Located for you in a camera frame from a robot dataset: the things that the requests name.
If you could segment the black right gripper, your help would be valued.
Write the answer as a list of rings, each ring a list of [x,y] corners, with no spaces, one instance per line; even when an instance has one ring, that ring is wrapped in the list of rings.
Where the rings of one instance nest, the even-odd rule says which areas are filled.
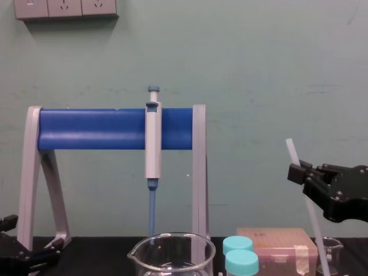
[[[367,166],[343,167],[324,163],[313,167],[300,161],[290,164],[287,179],[303,185],[302,192],[334,223],[367,221]]]

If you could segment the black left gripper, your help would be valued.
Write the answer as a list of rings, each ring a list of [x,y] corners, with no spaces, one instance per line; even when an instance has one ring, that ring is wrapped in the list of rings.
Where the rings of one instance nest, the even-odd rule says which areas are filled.
[[[0,219],[1,232],[1,275],[28,275],[25,258],[29,256],[29,251],[17,241],[3,232],[8,232],[16,228],[18,216],[12,214]],[[61,256],[61,251],[56,249],[46,249],[34,252],[28,258],[29,271],[40,271],[48,267],[55,266]]]

